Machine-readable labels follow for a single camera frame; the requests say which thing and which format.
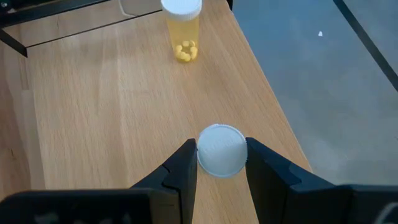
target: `gray floor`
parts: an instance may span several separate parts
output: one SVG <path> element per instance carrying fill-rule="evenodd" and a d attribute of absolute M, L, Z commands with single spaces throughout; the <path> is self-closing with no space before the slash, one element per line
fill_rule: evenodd
<path fill-rule="evenodd" d="M 398 185 L 398 92 L 333 1 L 235 0 L 233 12 L 314 173 Z"/>

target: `round white cap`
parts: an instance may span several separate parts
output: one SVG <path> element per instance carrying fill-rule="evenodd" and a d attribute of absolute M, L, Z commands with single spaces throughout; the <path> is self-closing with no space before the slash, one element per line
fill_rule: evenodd
<path fill-rule="evenodd" d="M 177 21 L 189 21 L 199 15 L 201 0 L 161 0 L 167 16 Z"/>
<path fill-rule="evenodd" d="M 198 161 L 207 173 L 216 177 L 237 174 L 248 159 L 246 139 L 236 128 L 213 124 L 199 136 Z"/>

